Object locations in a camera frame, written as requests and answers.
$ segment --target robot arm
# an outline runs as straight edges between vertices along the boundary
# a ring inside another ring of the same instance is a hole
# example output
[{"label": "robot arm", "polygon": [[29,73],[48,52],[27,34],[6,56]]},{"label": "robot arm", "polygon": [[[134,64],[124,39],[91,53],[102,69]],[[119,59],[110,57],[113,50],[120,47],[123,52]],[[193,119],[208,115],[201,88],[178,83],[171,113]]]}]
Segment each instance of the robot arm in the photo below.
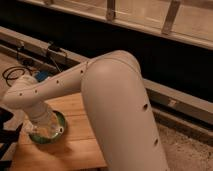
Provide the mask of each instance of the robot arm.
[{"label": "robot arm", "polygon": [[32,123],[48,120],[44,100],[82,92],[110,171],[169,171],[136,59],[124,51],[94,58],[37,83],[22,76],[4,96]]}]

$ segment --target blue object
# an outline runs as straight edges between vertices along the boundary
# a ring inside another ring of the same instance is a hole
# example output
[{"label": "blue object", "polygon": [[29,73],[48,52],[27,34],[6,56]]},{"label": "blue object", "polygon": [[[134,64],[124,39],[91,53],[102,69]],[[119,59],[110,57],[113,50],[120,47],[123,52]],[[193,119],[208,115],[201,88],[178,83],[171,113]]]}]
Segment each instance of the blue object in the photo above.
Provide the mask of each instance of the blue object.
[{"label": "blue object", "polygon": [[51,76],[50,73],[48,73],[47,71],[39,71],[36,75],[35,75],[35,79],[38,82],[42,82],[44,81],[47,77]]}]

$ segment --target floor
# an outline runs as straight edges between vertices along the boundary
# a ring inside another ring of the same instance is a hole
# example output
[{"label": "floor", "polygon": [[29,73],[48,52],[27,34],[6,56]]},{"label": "floor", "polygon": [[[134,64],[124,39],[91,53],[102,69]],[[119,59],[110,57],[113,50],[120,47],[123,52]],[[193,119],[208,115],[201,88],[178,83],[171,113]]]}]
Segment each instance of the floor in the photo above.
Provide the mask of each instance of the floor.
[{"label": "floor", "polygon": [[[15,59],[0,53],[0,74],[8,67],[17,65]],[[1,98],[8,86],[5,80],[0,77],[0,106]],[[19,110],[12,111],[15,115],[13,121],[5,125],[8,129],[16,127],[17,123],[23,119],[23,113]],[[168,128],[158,124],[158,129],[163,143],[168,164],[171,171],[213,171],[213,147],[190,138],[175,128]]]}]

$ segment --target wooden table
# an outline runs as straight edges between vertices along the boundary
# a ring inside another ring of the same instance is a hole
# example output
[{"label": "wooden table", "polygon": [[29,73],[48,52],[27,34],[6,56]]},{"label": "wooden table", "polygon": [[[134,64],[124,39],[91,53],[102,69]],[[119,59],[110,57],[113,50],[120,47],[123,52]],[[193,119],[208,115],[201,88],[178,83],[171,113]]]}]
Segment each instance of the wooden table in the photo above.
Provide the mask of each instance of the wooden table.
[{"label": "wooden table", "polygon": [[55,143],[36,145],[22,129],[10,170],[64,171],[105,167],[102,153],[85,115],[81,94],[47,102],[65,115],[67,131]]}]

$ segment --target black cable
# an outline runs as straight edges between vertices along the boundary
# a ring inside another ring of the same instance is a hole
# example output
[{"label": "black cable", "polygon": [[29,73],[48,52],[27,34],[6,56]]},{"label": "black cable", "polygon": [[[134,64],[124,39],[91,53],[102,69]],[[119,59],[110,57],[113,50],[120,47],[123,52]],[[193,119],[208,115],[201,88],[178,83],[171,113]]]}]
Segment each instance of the black cable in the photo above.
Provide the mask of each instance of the black cable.
[{"label": "black cable", "polygon": [[5,79],[7,85],[9,87],[11,87],[11,84],[9,83],[9,81],[11,80],[16,80],[20,77],[17,76],[17,77],[10,77],[14,72],[17,72],[17,71],[22,71],[21,75],[24,75],[26,73],[26,71],[32,75],[32,72],[29,68],[27,68],[26,66],[15,66],[15,67],[10,67],[10,68],[7,68],[6,70],[4,70],[4,72],[2,73],[2,77]]}]

